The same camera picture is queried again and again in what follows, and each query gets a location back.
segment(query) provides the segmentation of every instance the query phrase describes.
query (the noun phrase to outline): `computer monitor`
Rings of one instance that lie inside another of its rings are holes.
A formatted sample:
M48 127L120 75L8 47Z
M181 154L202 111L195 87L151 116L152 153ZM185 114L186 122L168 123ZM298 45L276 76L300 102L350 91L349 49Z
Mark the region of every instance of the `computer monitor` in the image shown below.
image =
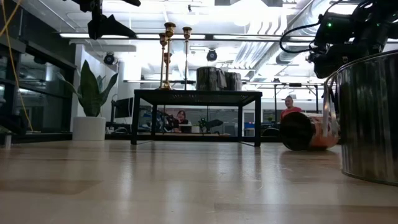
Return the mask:
M133 98L118 100L114 103L115 118L129 118L132 115Z

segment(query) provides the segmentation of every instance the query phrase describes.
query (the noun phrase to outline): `yellow cord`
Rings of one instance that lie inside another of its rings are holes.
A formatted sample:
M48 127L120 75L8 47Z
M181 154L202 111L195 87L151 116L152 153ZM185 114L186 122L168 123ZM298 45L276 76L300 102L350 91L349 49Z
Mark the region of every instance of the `yellow cord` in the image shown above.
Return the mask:
M10 59L11 59L12 71L14 72L15 83L17 84L19 96L20 96L20 98L21 98L21 103L22 103L22 107L23 107L24 112L25 112L26 119L27 119L27 121L28 121L28 123L29 123L30 130L33 131L32 123L30 122L29 116L28 116L27 111L26 111L26 108L25 108L24 99L22 98L22 94L21 94L21 91L20 91L20 89L19 89L19 82L18 82L17 70L15 69L14 59L13 59L13 57L12 57L12 48L11 48L10 36L9 36L9 33L8 33L8 24L9 24L9 22L11 21L12 17L14 16L15 12L17 11L17 9L18 9L20 3L22 2L22 0L19 0L19 1L18 1L17 6L16 6L16 8L14 9L14 12L12 12L12 14L11 14L11 16L10 16L10 18L9 18L8 21L7 21L7 18L6 18L6 7L4 6L4 0L1 0L1 2L2 2L2 14L3 14L4 22L6 23L6 25L4 26L3 30L5 29L5 30L6 30L6 34L7 34L7 42L8 42L8 49L9 49L9 52L10 52Z

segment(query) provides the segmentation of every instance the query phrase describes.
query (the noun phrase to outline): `orange cylinder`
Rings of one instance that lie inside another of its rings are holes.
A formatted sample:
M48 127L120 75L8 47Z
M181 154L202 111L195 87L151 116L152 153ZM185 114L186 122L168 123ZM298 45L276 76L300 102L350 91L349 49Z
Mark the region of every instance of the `orange cylinder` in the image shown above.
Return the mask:
M280 137L284 145L293 150L325 150L338 143L339 137L331 130L323 134L323 115L293 112L280 122Z

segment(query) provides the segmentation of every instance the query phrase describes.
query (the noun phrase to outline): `snake plant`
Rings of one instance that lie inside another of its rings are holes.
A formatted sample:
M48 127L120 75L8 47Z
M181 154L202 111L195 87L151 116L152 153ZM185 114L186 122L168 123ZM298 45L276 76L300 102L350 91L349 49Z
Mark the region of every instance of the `snake plant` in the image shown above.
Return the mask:
M105 90L102 91L102 82L104 77L98 76L95 78L86 60L81 68L80 86L77 90L71 83L66 81L60 73L57 75L61 81L65 82L66 88L76 94L86 116L89 117L97 117L100 114L101 106L105 104L106 99L108 99L109 92L118 80L118 74L116 73L111 77Z

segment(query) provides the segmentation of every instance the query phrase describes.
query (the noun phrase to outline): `wooden floor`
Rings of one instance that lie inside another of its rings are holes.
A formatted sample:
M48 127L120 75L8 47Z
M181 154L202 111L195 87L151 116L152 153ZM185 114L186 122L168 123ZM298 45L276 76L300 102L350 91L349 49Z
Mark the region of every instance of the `wooden floor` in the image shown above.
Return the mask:
M398 223L398 187L344 176L339 151L21 144L0 151L0 223Z

